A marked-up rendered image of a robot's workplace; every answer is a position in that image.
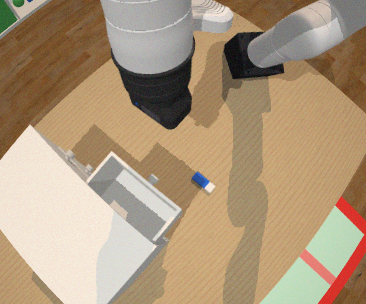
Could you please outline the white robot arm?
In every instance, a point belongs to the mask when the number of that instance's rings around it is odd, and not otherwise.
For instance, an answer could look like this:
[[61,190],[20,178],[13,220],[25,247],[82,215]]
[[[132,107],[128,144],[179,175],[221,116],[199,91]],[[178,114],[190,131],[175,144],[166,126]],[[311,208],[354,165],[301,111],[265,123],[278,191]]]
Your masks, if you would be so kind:
[[[192,0],[100,0],[106,19],[128,30],[170,25],[190,9]],[[297,10],[253,39],[250,61],[267,68],[310,59],[366,26],[366,0],[319,0]]]

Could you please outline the blue and white eraser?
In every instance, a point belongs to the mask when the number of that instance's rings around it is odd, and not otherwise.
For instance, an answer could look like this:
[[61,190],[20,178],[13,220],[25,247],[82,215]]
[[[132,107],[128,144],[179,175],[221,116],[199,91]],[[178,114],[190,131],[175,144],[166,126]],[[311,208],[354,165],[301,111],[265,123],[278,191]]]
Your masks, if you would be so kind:
[[196,172],[192,179],[209,193],[211,193],[211,191],[215,188],[215,185],[208,181],[199,172]]

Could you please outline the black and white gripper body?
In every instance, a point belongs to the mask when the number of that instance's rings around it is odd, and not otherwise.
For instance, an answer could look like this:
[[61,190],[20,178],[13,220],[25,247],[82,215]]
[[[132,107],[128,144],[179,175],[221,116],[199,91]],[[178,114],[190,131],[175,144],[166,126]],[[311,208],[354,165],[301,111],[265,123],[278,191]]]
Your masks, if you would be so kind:
[[175,129],[191,111],[193,29],[225,33],[233,12],[213,0],[192,0],[181,19],[157,29],[128,30],[105,20],[111,57],[132,104],[164,128]]

